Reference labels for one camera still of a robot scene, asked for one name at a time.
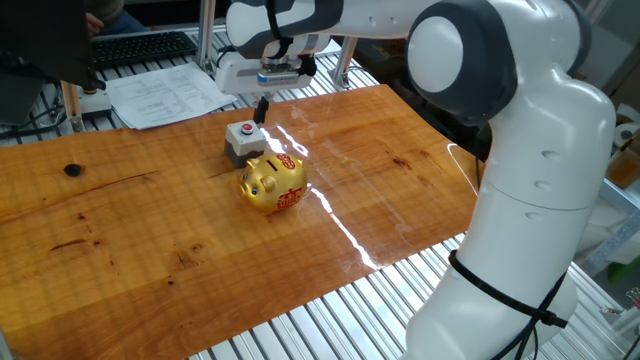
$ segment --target monitor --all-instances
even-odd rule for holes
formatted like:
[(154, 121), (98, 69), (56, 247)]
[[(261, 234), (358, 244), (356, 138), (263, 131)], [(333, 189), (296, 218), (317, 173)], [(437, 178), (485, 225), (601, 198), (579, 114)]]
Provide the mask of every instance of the monitor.
[(0, 0), (0, 48), (54, 79), (105, 88), (95, 78), (83, 0)]

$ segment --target red button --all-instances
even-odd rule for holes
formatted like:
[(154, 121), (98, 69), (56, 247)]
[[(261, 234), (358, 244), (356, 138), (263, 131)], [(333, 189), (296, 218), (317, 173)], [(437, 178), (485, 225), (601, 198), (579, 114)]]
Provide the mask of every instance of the red button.
[(244, 125), (242, 125), (242, 130), (241, 131), (245, 135), (251, 135), (251, 134), (253, 134), (253, 125), (244, 124)]

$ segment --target golden piggy bank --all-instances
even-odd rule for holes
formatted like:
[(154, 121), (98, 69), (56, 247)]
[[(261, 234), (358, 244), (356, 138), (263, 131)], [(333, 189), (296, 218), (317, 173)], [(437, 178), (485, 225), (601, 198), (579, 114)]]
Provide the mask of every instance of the golden piggy bank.
[(264, 215), (297, 204), (307, 190), (302, 160), (287, 154), (265, 154), (247, 161), (238, 192)]

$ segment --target wooden tabletop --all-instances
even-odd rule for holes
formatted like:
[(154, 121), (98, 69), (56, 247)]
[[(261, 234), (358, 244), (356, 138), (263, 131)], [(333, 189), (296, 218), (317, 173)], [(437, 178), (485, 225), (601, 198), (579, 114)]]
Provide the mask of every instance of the wooden tabletop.
[(223, 152), (252, 112), (0, 148), (9, 346), (184, 359), (467, 228), (473, 158), (386, 86), (271, 106), (271, 149), (304, 159), (312, 185), (260, 215)]

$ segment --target person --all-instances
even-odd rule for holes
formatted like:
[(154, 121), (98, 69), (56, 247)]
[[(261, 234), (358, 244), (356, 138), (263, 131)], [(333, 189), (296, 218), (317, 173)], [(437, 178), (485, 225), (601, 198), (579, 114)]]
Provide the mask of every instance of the person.
[(144, 26), (123, 9), (124, 0), (84, 0), (84, 5), (91, 36), (145, 31)]

